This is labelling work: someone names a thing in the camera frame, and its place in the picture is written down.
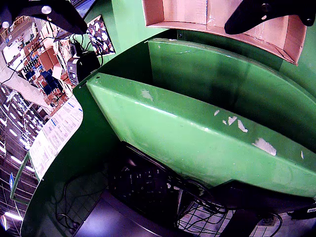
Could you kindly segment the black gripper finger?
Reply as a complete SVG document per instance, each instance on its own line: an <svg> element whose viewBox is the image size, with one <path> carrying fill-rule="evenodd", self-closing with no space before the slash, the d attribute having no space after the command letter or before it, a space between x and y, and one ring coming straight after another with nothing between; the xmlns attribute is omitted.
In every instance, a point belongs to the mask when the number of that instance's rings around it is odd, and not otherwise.
<svg viewBox="0 0 316 237"><path fill-rule="evenodd" d="M243 0L224 25L226 34L237 35L278 17L297 15L310 27L316 19L314 0Z"/></svg>
<svg viewBox="0 0 316 237"><path fill-rule="evenodd" d="M52 22L72 33L85 34L87 24L68 0L2 0L0 26L9 28L19 16L30 16Z"/></svg>

